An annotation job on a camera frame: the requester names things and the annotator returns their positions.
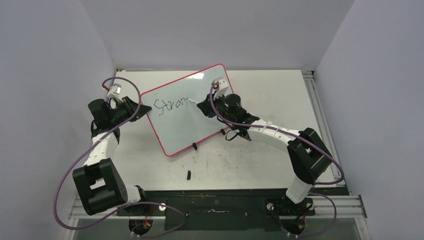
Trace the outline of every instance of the handwritten text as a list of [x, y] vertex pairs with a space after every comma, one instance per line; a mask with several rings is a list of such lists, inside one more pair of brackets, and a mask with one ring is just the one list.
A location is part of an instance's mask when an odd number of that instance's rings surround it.
[[177, 101], [167, 101], [167, 102], [165, 102], [163, 100], [156, 99], [154, 101], [154, 104], [153, 105], [157, 109], [162, 109], [162, 113], [159, 114], [159, 116], [161, 116], [161, 115], [163, 115], [165, 113], [165, 110], [171, 111], [172, 109], [177, 109], [177, 108], [183, 106], [184, 103], [188, 104], [189, 103], [188, 100], [189, 100], [188, 97], [183, 97], [183, 98], [181, 98], [181, 99], [179, 99]]

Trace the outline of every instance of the white wall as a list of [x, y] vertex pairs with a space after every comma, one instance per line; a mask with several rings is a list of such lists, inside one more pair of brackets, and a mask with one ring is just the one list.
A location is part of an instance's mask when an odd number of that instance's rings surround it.
[[354, 0], [81, 0], [123, 69], [315, 70]]
[[424, 1], [356, 0], [315, 72], [373, 239], [423, 239]]
[[[87, 104], [113, 76], [106, 48], [79, 0], [0, 3], [0, 239], [60, 239], [53, 193], [91, 144]], [[69, 178], [59, 202], [69, 217]]]

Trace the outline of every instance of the red wire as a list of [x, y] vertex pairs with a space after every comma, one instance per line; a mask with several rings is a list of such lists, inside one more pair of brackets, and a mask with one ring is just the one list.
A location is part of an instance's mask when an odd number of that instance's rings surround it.
[[306, 218], [306, 214], [304, 213], [304, 214], [303, 214], [303, 219], [302, 219], [302, 221], [299, 223], [299, 225], [302, 225], [302, 223], [305, 221], [305, 218]]

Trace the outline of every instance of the screw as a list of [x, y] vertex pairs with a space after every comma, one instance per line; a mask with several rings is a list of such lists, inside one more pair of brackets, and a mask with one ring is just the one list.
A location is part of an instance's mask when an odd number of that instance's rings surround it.
[[274, 204], [272, 204], [271, 202], [266, 205], [266, 209], [268, 209], [269, 211], [271, 211], [273, 208]]
[[167, 209], [165, 206], [159, 206], [159, 211], [161, 211], [161, 212], [163, 212], [163, 211], [165, 211], [165, 209]]

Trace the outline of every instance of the table surface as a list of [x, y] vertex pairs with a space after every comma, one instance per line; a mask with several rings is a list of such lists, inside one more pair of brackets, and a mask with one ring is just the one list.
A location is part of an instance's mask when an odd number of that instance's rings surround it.
[[[117, 72], [143, 93], [193, 73], [192, 71]], [[318, 123], [300, 70], [227, 71], [234, 93], [244, 109], [265, 121], [288, 129], [313, 128]], [[120, 95], [137, 101], [127, 82]], [[145, 190], [225, 190], [288, 188], [295, 174], [289, 155], [262, 142], [236, 137], [226, 141], [217, 134], [173, 157], [165, 156], [147, 117], [120, 128], [121, 138], [113, 163], [127, 186]], [[191, 171], [191, 180], [187, 173]], [[318, 179], [334, 180], [329, 167]]]

